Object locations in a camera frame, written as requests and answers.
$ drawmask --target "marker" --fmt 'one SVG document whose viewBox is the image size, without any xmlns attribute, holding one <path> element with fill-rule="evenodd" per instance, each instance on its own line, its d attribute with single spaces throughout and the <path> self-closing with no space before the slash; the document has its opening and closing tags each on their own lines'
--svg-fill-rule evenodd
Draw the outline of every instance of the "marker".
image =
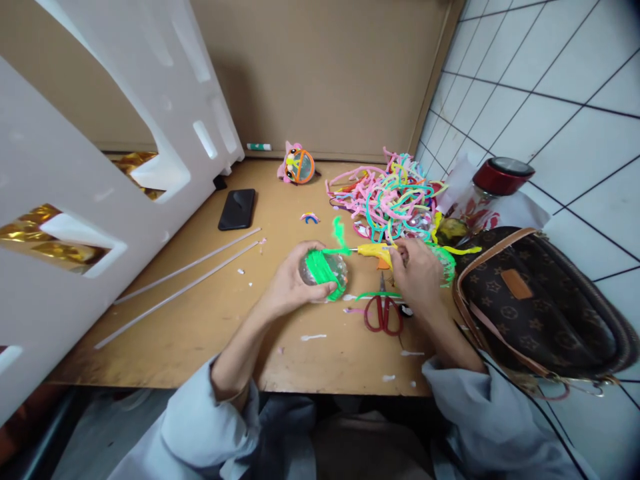
<svg viewBox="0 0 640 480">
<path fill-rule="evenodd" d="M 270 143 L 248 143 L 247 150 L 271 151 Z"/>
</svg>

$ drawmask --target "plastic rod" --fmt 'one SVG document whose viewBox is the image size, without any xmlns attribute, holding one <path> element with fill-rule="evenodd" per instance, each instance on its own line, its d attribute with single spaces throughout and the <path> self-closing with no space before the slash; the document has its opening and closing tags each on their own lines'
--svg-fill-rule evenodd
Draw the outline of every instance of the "plastic rod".
<svg viewBox="0 0 640 480">
<path fill-rule="evenodd" d="M 216 253 L 220 253 L 222 252 L 222 250 L 228 249 L 229 247 L 231 247 L 232 245 L 235 245 L 236 243 L 238 243 L 239 241 L 244 240 L 247 237 L 252 236 L 254 233 L 259 232 L 260 230 L 262 230 L 262 228 L 258 227 L 254 230 L 251 230 L 248 233 L 245 233 L 242 237 L 237 238 L 236 240 L 232 241 L 231 243 L 228 243 L 220 248 L 218 248 L 218 250 L 214 250 L 211 253 L 206 254 L 204 257 L 188 264 L 185 267 L 182 267 L 180 270 L 176 270 L 173 273 L 168 274 L 166 277 L 162 277 L 159 280 L 156 280 L 155 282 L 152 282 L 150 284 L 148 284 L 146 287 L 142 287 L 140 290 L 136 290 L 135 292 L 132 292 L 128 295 L 125 295 L 124 297 L 118 298 L 118 300 L 116 300 L 115 302 L 113 302 L 114 305 L 119 305 L 120 303 L 127 301 L 131 298 L 134 298 L 136 295 L 140 295 L 142 292 L 146 292 L 149 289 L 154 288 L 156 285 L 160 285 L 162 282 L 164 282 L 165 280 L 169 280 L 172 277 L 175 277 L 176 275 L 178 275 L 179 273 L 184 272 L 185 270 L 190 269 L 191 267 L 194 267 L 196 265 L 198 265 L 198 263 L 204 262 L 204 260 L 211 258 L 212 256 L 214 256 Z"/>
<path fill-rule="evenodd" d="M 102 340 L 101 342 L 97 343 L 96 346 L 94 346 L 94 349 L 96 350 L 100 350 L 102 347 L 104 347 L 106 344 L 108 344 L 111 340 L 114 340 L 114 338 L 118 337 L 120 334 L 124 333 L 126 330 L 128 330 L 129 328 L 131 328 L 132 326 L 134 326 L 136 323 L 138 323 L 140 320 L 142 320 L 144 317 L 152 314 L 153 312 L 155 312 L 156 310 L 158 310 L 160 307 L 162 307 L 163 305 L 166 305 L 167 303 L 169 303 L 171 300 L 173 300 L 174 298 L 182 295 L 184 292 L 186 292 L 187 290 L 189 290 L 192 287 L 195 287 L 198 283 L 202 282 L 202 280 L 206 280 L 207 278 L 209 278 L 210 276 L 212 276 L 214 273 L 216 273 L 218 270 L 220 270 L 222 267 L 230 264 L 232 261 L 236 260 L 236 258 L 238 258 L 240 255 L 246 253 L 248 250 L 254 248 L 256 245 L 258 245 L 258 242 L 253 242 L 252 244 L 250 244 L 248 247 L 240 250 L 238 253 L 236 253 L 234 256 L 232 256 L 231 258 L 225 260 L 224 262 L 222 262 L 220 265 L 218 265 L 216 268 L 214 268 L 213 270 L 207 272 L 206 274 L 204 274 L 202 277 L 198 278 L 197 280 L 192 281 L 190 284 L 188 284 L 186 287 L 178 290 L 176 293 L 174 293 L 172 296 L 162 300 L 162 302 L 158 303 L 156 306 L 150 308 L 149 310 L 147 310 L 146 312 L 144 312 L 142 315 L 139 315 L 138 317 L 134 318 L 133 320 L 131 320 L 129 323 L 127 323 L 126 325 L 123 325 L 122 327 L 118 328 L 118 330 L 116 330 L 115 332 L 113 332 L 110 336 L 108 336 L 107 338 L 105 338 L 104 340 Z"/>
</svg>

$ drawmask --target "clear plastic ball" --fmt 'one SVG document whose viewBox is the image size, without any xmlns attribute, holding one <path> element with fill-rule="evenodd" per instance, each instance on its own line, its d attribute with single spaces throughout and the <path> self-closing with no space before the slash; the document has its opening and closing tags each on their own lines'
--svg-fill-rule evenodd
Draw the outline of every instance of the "clear plastic ball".
<svg viewBox="0 0 640 480">
<path fill-rule="evenodd" d="M 300 277 L 302 281 L 307 285 L 317 285 L 318 282 L 313 277 L 311 272 L 309 271 L 309 267 L 307 266 L 307 256 L 306 254 L 301 260 L 298 266 L 300 271 Z M 347 264 L 345 263 L 342 255 L 338 255 L 336 253 L 325 255 L 325 259 L 327 260 L 327 264 L 329 268 L 331 268 L 331 272 L 335 275 L 338 280 L 338 283 L 342 288 L 347 286 Z"/>
</svg>

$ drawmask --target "desk surface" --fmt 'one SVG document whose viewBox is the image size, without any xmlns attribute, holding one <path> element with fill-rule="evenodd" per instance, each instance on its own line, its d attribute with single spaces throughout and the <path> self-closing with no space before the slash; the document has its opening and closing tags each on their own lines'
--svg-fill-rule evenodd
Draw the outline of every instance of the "desk surface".
<svg viewBox="0 0 640 480">
<path fill-rule="evenodd" d="M 240 318 L 259 298 L 276 266 L 297 242 L 318 239 L 334 247 L 331 221 L 340 215 L 347 227 L 347 243 L 352 246 L 364 243 L 351 228 L 349 214 L 335 211 L 329 205 L 324 185 L 325 179 L 357 164 L 319 163 L 322 178 L 298 187 L 276 179 L 278 164 L 266 160 L 235 164 L 227 178 L 228 190 L 215 192 L 208 198 L 123 295 L 246 233 L 246 230 L 217 229 L 229 190 L 256 189 L 251 228 L 261 227 L 262 231 L 131 300 L 111 306 L 58 364 L 49 380 L 77 385 L 177 388 L 224 348 Z M 308 211 L 320 218 L 320 224 L 299 220 Z M 93 348 L 122 325 L 263 237 L 267 238 L 266 244 L 252 248 L 104 348 Z M 347 293 L 358 295 L 378 290 L 377 259 L 352 255 L 346 262 Z M 390 276 L 390 272 L 385 272 L 385 276 Z M 459 320 L 449 290 L 442 289 L 441 293 L 452 316 Z M 429 395 L 420 368 L 433 348 L 414 320 L 405 320 L 402 343 L 406 350 L 424 352 L 425 356 L 403 357 L 397 337 L 370 332 L 362 315 L 343 312 L 348 306 L 364 308 L 366 304 L 339 300 L 306 305 L 274 325 L 257 362 L 255 379 L 259 388 L 280 392 Z M 301 341 L 303 335 L 319 334 L 327 337 Z M 395 379 L 384 381 L 386 375 L 395 375 Z"/>
</svg>

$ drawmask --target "black cable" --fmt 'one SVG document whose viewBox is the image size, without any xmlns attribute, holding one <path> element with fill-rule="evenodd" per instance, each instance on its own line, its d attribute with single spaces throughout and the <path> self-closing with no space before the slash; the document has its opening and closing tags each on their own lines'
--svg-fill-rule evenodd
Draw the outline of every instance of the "black cable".
<svg viewBox="0 0 640 480">
<path fill-rule="evenodd" d="M 498 367 L 496 367 L 491 362 L 485 361 L 484 357 L 480 353 L 480 350 L 478 350 L 478 348 L 473 344 L 473 342 L 471 340 L 469 340 L 469 338 L 466 336 L 465 332 L 462 330 L 462 328 L 460 328 L 460 325 L 458 325 L 458 322 L 456 322 L 455 320 L 453 322 L 455 323 L 455 326 L 458 327 L 458 330 L 460 330 L 460 333 L 462 334 L 462 336 L 470 344 L 471 348 L 473 348 L 475 350 L 475 352 L 478 354 L 478 356 L 480 356 L 480 358 L 483 360 L 483 362 L 485 364 L 487 364 L 487 365 L 490 365 L 491 368 L 493 368 L 496 372 L 498 372 L 502 378 L 504 378 L 506 381 L 508 381 L 510 384 L 512 384 L 516 389 L 520 390 L 520 392 L 522 392 L 522 394 L 524 396 L 526 396 L 529 400 L 531 400 L 533 402 L 533 404 L 536 406 L 536 408 L 538 408 L 538 410 L 540 410 L 540 413 L 542 413 L 544 418 L 547 420 L 549 426 L 552 428 L 553 432 L 555 433 L 556 437 L 558 437 L 558 440 L 560 440 L 560 443 L 562 443 L 562 446 L 564 447 L 565 451 L 569 455 L 569 458 L 571 458 L 571 461 L 575 465 L 575 468 L 578 470 L 578 472 L 580 473 L 582 478 L 584 478 L 584 480 L 589 480 L 589 477 L 587 476 L 585 471 L 582 470 L 582 467 L 578 463 L 578 460 L 576 460 L 575 457 L 573 456 L 573 453 L 571 452 L 571 449 L 567 445 L 567 442 L 565 442 L 564 438 L 562 438 L 562 435 L 560 435 L 560 432 L 558 432 L 558 429 L 555 427 L 555 425 L 553 424 L 553 422 L 551 421 L 549 416 L 546 414 L 546 412 L 543 410 L 543 408 L 538 404 L 538 402 L 536 402 L 534 400 L 534 398 L 529 394 L 529 392 L 524 390 L 522 387 L 520 387 L 520 385 L 514 383 L 513 380 L 511 380 L 508 376 L 506 376 L 504 374 L 504 372 L 502 372 L 502 370 L 500 370 Z"/>
</svg>

